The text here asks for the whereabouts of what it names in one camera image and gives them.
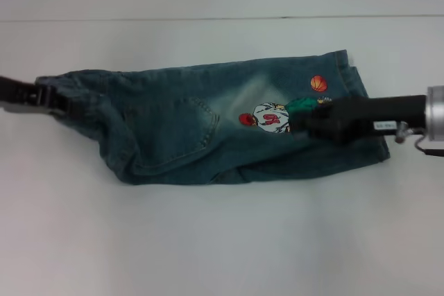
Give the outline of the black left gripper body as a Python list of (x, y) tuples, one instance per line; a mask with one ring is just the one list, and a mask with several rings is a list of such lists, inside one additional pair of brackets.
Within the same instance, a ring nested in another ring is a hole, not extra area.
[(13, 105), (36, 106), (39, 88), (32, 83), (1, 77), (1, 102)]

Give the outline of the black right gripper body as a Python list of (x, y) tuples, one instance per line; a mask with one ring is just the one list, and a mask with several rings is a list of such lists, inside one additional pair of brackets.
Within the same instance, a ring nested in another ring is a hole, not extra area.
[(425, 130), (426, 96), (346, 97), (313, 110), (315, 138), (349, 143), (365, 137), (391, 135), (398, 143)]

